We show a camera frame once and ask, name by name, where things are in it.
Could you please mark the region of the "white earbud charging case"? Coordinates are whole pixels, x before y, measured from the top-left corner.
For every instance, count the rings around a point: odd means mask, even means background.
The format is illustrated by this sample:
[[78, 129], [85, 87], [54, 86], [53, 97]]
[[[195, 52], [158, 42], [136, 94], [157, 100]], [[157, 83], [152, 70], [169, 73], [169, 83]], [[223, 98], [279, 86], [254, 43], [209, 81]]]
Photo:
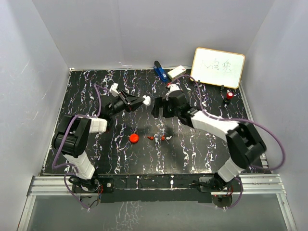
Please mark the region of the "white earbud charging case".
[[149, 106], [149, 105], [151, 104], [151, 97], [150, 97], [150, 96], [145, 96], [145, 95], [144, 95], [144, 96], [143, 96], [143, 99], [144, 99], [144, 100], [143, 100], [142, 103], [143, 103], [144, 105]]

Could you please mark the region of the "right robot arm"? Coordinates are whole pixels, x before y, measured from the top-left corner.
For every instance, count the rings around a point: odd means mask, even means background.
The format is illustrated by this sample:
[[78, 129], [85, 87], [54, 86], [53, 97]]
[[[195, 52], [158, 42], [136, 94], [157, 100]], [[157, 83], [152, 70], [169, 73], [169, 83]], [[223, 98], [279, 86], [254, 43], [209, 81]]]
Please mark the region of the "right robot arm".
[[192, 107], [181, 90], [170, 92], [165, 97], [157, 97], [151, 111], [153, 117], [177, 117], [184, 125], [204, 130], [227, 142], [230, 157], [207, 182], [199, 185], [215, 191], [225, 191], [232, 180], [266, 151], [266, 145], [255, 126], [249, 122], [223, 121], [206, 116], [202, 110]]

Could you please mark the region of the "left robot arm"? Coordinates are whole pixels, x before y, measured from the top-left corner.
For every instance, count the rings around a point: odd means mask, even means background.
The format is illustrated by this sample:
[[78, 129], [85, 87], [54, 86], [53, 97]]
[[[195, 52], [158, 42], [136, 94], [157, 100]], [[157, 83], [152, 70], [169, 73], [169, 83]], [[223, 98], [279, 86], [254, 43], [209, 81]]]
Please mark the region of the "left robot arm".
[[95, 192], [100, 186], [97, 172], [86, 153], [88, 136], [91, 133], [105, 133], [113, 125], [113, 116], [122, 112], [133, 112], [141, 105], [149, 106], [149, 96], [134, 96], [112, 90], [113, 100], [99, 107], [96, 116], [65, 115], [52, 139], [52, 147], [57, 150], [57, 156], [62, 154], [73, 168], [74, 174], [69, 181], [83, 190]]

